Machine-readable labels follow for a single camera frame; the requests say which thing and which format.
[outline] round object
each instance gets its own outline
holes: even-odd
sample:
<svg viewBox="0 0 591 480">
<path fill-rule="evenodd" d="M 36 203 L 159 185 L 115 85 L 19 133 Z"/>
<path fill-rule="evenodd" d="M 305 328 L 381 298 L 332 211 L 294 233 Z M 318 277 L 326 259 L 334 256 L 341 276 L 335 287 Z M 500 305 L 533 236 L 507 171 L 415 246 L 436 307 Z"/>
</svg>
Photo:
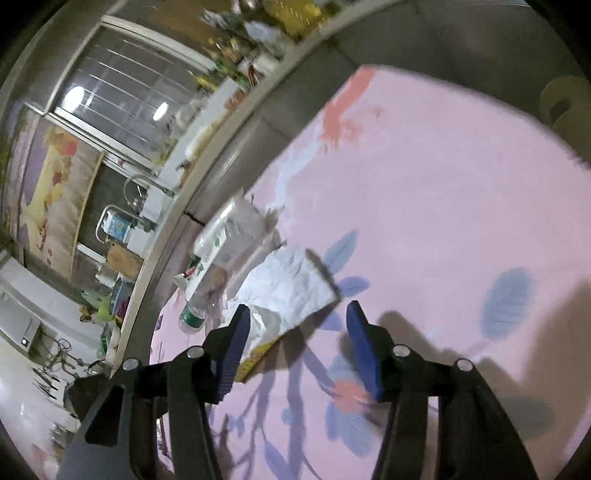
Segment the round object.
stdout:
<svg viewBox="0 0 591 480">
<path fill-rule="evenodd" d="M 554 131 L 585 160 L 591 159 L 591 102 L 573 105 L 556 120 Z"/>
<path fill-rule="evenodd" d="M 200 346 L 192 346 L 189 350 L 187 350 L 187 356 L 189 358 L 200 358 L 204 353 L 205 351 Z"/>
<path fill-rule="evenodd" d="M 406 345 L 394 345 L 394 348 L 392 348 L 392 353 L 396 356 L 401 356 L 401 357 L 405 357 L 405 356 L 409 356 L 410 355 L 410 348 L 408 348 Z"/>
<path fill-rule="evenodd" d="M 591 83 L 582 77 L 553 79 L 540 95 L 540 118 L 550 128 L 573 106 L 591 103 Z"/>
<path fill-rule="evenodd" d="M 123 370 L 135 370 L 139 367 L 139 360 L 137 358 L 128 358 L 125 362 L 123 362 Z"/>
<path fill-rule="evenodd" d="M 469 360 L 467 360 L 465 358 L 460 358 L 457 361 L 457 367 L 460 370 L 462 370 L 463 372 L 469 372 L 470 370 L 472 370 L 472 368 L 474 367 L 474 365 Z"/>
</svg>

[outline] window frame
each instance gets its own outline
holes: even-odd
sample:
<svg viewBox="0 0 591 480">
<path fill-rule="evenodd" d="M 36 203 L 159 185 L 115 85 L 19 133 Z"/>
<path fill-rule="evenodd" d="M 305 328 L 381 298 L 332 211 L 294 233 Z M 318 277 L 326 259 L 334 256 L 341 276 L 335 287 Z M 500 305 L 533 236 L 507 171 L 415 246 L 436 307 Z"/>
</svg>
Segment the window frame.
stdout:
<svg viewBox="0 0 591 480">
<path fill-rule="evenodd" d="M 83 137 L 88 138 L 93 144 L 99 146 L 101 150 L 106 150 L 117 156 L 120 156 L 136 167 L 143 167 L 151 171 L 158 171 L 161 166 L 156 165 L 144 155 L 136 152 L 126 145 L 123 145 L 123 143 L 112 138 L 110 135 L 107 135 L 99 129 L 91 126 L 84 120 L 57 106 L 59 94 L 64 87 L 66 80 L 73 71 L 74 66 L 84 55 L 87 47 L 99 34 L 102 28 L 127 35 L 128 37 L 140 41 L 152 48 L 161 50 L 201 72 L 205 73 L 215 67 L 215 63 L 211 59 L 208 59 L 198 51 L 193 50 L 192 48 L 176 40 L 173 40 L 166 35 L 160 34 L 150 28 L 130 22 L 128 20 L 123 20 L 122 18 L 118 18 L 113 15 L 103 15 L 101 21 L 88 33 L 74 55 L 72 55 L 72 58 L 66 65 L 66 68 L 62 71 L 59 80 L 50 95 L 47 112 L 43 112 L 38 108 L 35 108 L 33 105 L 26 105 L 42 116 L 51 117 L 54 122 L 62 124 L 63 127 L 70 127 L 71 130 L 76 131 L 79 135 L 81 134 Z"/>
</svg>

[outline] blue leaf pattern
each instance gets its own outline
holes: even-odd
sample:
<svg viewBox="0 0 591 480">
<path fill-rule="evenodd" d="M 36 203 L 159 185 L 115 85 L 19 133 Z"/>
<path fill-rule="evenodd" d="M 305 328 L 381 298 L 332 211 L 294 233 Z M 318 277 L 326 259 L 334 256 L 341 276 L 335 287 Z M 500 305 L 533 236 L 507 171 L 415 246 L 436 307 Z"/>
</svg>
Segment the blue leaf pattern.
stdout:
<svg viewBox="0 0 591 480">
<path fill-rule="evenodd" d="M 158 320 L 156 320 L 156 326 L 154 326 L 154 331 L 157 332 L 158 330 L 160 330 L 160 327 L 162 326 L 162 319 L 163 319 L 164 315 L 160 315 L 158 317 Z"/>
<path fill-rule="evenodd" d="M 362 383 L 354 366 L 343 355 L 336 355 L 327 369 L 328 376 L 335 380 L 354 380 Z"/>
<path fill-rule="evenodd" d="M 328 330 L 329 332 L 342 332 L 343 321 L 340 319 L 340 315 L 336 312 L 330 312 L 324 319 L 324 322 L 319 327 L 320 330 Z"/>
<path fill-rule="evenodd" d="M 324 413 L 324 423 L 326 424 L 326 438 L 336 440 L 338 437 L 337 417 L 338 411 L 334 402 L 330 402 Z"/>
<path fill-rule="evenodd" d="M 242 416 L 236 419 L 236 432 L 238 433 L 238 438 L 242 438 L 244 434 L 244 417 Z"/>
<path fill-rule="evenodd" d="M 339 436 L 345 446 L 359 458 L 366 456 L 372 445 L 369 422 L 361 413 L 345 414 L 336 417 Z"/>
<path fill-rule="evenodd" d="M 318 357 L 312 350 L 310 350 L 310 348 L 306 347 L 306 350 L 304 350 L 304 354 L 302 355 L 302 359 L 304 361 L 304 365 L 308 368 L 310 373 L 314 375 L 315 379 L 320 385 L 323 385 L 326 388 L 333 388 L 335 386 L 335 382 L 328 374 L 326 367 L 320 360 L 318 360 Z"/>
<path fill-rule="evenodd" d="M 361 385 L 359 375 L 353 365 L 343 355 L 336 355 L 327 373 L 331 380 L 352 380 Z M 345 413 L 334 402 L 326 408 L 324 414 L 326 436 L 329 440 L 340 438 L 343 444 L 357 457 L 364 457 L 371 450 L 373 443 L 369 421 L 361 413 Z"/>
<path fill-rule="evenodd" d="M 277 480 L 296 480 L 283 455 L 269 441 L 265 442 L 265 460 Z"/>
<path fill-rule="evenodd" d="M 344 298 L 351 298 L 367 290 L 369 282 L 363 277 L 345 277 L 339 280 L 337 287 Z"/>
<path fill-rule="evenodd" d="M 480 327 L 488 340 L 506 338 L 525 317 L 530 302 L 532 279 L 525 268 L 503 272 L 486 295 Z"/>
<path fill-rule="evenodd" d="M 283 423 L 285 423 L 286 425 L 291 425 L 291 422 L 293 421 L 293 413 L 291 412 L 291 409 L 289 407 L 284 408 L 283 411 L 281 412 L 281 421 Z"/>
<path fill-rule="evenodd" d="M 352 230 L 326 251 L 322 262 L 331 274 L 340 272 L 347 264 L 357 247 L 358 236 L 359 232 Z"/>
</svg>

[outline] faucet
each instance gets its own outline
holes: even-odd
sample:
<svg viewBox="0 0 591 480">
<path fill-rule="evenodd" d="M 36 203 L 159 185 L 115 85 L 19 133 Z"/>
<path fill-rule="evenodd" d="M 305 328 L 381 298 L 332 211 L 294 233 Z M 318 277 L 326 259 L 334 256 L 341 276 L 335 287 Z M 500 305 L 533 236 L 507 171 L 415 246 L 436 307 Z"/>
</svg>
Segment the faucet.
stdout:
<svg viewBox="0 0 591 480">
<path fill-rule="evenodd" d="M 137 173 L 136 175 L 132 175 L 131 177 L 128 177 L 127 179 L 125 179 L 125 181 L 123 183 L 123 197 L 124 197 L 125 201 L 127 202 L 127 205 L 132 207 L 134 210 L 138 207 L 138 204 L 137 204 L 137 202 L 129 199 L 129 197 L 127 196 L 126 190 L 127 190 L 127 185 L 129 184 L 129 182 L 133 181 L 135 179 L 144 179 L 147 183 L 149 183 L 153 187 L 158 188 L 159 190 L 164 192 L 169 197 L 174 197 L 174 192 L 172 190 L 156 183 L 151 177 L 148 177 L 147 175 L 144 175 L 143 173 Z M 138 188 L 139 198 L 140 198 L 141 202 L 143 203 L 144 196 L 142 195 L 142 192 L 139 189 L 139 185 L 137 185 L 137 188 Z"/>
</svg>

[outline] kitchen counter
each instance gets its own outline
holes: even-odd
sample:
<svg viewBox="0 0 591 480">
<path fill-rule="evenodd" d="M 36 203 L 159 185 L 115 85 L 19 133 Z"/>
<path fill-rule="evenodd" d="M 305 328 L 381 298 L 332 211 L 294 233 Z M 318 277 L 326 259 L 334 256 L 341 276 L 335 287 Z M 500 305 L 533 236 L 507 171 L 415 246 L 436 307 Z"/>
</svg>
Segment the kitchen counter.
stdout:
<svg viewBox="0 0 591 480">
<path fill-rule="evenodd" d="M 137 279 L 115 366 L 130 356 L 148 361 L 158 312 L 200 223 L 240 187 L 248 190 L 361 64 L 467 86 L 532 116 L 550 80 L 582 75 L 527 4 L 485 3 L 361 0 L 298 44 L 219 128 L 168 208 Z"/>
</svg>

